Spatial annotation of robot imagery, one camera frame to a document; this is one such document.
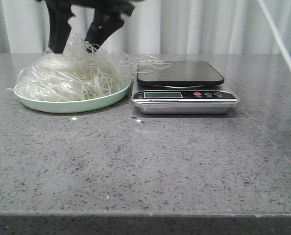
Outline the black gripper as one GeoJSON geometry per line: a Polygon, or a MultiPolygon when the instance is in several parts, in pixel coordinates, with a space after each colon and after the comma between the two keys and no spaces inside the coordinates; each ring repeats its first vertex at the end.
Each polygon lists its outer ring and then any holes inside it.
{"type": "Polygon", "coordinates": [[[128,0],[46,0],[49,15],[48,47],[54,53],[63,53],[71,26],[68,21],[74,16],[72,4],[94,8],[94,19],[90,24],[85,41],[99,49],[124,21],[122,14],[131,16],[135,6],[128,0]]]}

